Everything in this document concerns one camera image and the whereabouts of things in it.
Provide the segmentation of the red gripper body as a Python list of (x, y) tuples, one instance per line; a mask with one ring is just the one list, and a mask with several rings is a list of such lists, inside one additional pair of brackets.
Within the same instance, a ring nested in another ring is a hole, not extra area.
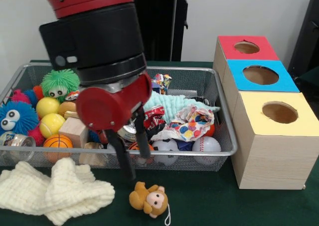
[(135, 117), (151, 94), (151, 79), (141, 73), (118, 82), (81, 88), (76, 110), (90, 130), (118, 131)]

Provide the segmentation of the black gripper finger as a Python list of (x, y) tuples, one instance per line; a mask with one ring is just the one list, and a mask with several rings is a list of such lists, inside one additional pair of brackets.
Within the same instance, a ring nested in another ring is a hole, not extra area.
[(125, 149), (123, 140), (118, 136), (118, 134), (113, 130), (104, 131), (109, 143), (114, 147), (119, 166), (123, 173), (129, 180), (134, 180), (136, 178), (135, 169), (132, 166), (131, 158), (129, 153)]
[(140, 149), (140, 156), (142, 158), (149, 158), (151, 153), (148, 145), (147, 134), (144, 128), (145, 113), (143, 108), (139, 108), (135, 113), (135, 116), (134, 124), (136, 129), (136, 142)]

